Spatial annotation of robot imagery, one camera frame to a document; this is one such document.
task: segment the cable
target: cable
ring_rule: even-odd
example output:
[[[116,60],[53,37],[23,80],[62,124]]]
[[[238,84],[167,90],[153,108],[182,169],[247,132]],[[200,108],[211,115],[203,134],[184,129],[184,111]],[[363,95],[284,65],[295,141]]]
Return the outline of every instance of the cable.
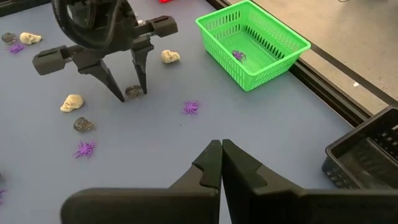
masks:
[[[106,38],[102,41],[93,40],[82,35],[86,32],[86,29],[75,25],[74,21],[69,17],[67,0],[52,0],[51,4],[58,25],[69,39],[87,49],[103,49],[107,47],[113,39],[116,19],[118,18],[119,8],[123,1],[124,0],[117,0],[114,7],[110,7],[108,14],[110,16],[108,16],[106,24]]]

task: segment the dark skull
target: dark skull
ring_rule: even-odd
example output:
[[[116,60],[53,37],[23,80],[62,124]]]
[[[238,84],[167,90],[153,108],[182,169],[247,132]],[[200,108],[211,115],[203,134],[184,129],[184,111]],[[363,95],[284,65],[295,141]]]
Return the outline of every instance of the dark skull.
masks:
[[[141,96],[143,93],[144,92],[139,85],[133,85],[126,88],[126,96],[130,99],[135,99],[138,96]]]
[[[80,132],[84,133],[94,128],[94,124],[89,122],[86,118],[78,118],[73,124],[73,128]]]
[[[17,40],[17,36],[7,32],[1,36],[1,40],[6,44],[12,44]]]

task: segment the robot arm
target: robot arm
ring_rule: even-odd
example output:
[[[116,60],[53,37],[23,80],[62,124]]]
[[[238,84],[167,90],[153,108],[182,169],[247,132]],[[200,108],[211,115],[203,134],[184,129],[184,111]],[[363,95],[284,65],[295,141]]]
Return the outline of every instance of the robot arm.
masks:
[[[124,102],[103,58],[130,50],[140,86],[147,93],[146,58],[154,49],[150,37],[165,37],[178,32],[173,17],[160,16],[138,24],[126,0],[52,0],[52,6],[61,30],[77,45],[56,47],[37,54],[32,62],[40,75],[59,71],[72,59],[80,74],[96,77]],[[68,15],[68,7],[73,18]]]

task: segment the small skull toy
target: small skull toy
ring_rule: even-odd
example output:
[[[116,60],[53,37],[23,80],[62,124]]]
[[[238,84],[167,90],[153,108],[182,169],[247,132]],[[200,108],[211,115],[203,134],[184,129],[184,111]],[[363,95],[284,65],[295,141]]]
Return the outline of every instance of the small skull toy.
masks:
[[[17,36],[7,32],[1,36],[1,40],[6,44],[13,44],[17,40]]]
[[[81,117],[74,122],[73,128],[80,133],[84,133],[86,131],[93,129],[94,124],[88,121],[86,118]]]
[[[133,85],[126,88],[126,96],[130,99],[135,99],[142,94],[144,94],[144,92],[139,85]]]
[[[162,51],[162,54],[160,56],[162,57],[163,63],[172,63],[181,59],[180,55],[177,52],[173,52],[170,50]]]
[[[62,112],[71,112],[74,109],[81,108],[83,106],[83,98],[77,94],[71,94],[67,97],[63,105],[61,106]]]
[[[40,42],[42,40],[42,36],[23,32],[20,34],[19,40],[24,44],[30,45]]]

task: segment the plastic spider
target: plastic spider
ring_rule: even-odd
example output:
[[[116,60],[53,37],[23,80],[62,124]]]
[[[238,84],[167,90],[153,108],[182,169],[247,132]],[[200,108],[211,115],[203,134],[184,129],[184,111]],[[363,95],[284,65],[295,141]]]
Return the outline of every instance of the plastic spider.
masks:
[[[233,50],[232,55],[238,60],[242,61],[242,59],[246,59],[246,55],[243,52],[240,52],[238,50]]]
[[[82,141],[80,141],[80,144],[78,146],[79,150],[73,154],[73,157],[75,159],[80,156],[87,156],[90,158],[91,154],[93,153],[93,149],[95,147],[95,142],[94,140],[91,140],[90,143],[87,142],[83,143]]]
[[[24,49],[24,46],[21,43],[15,43],[13,46],[6,48],[12,54],[18,54],[21,50]]]
[[[182,110],[183,113],[185,114],[191,114],[195,115],[198,110],[199,103],[198,101],[185,101],[184,102],[184,108]]]

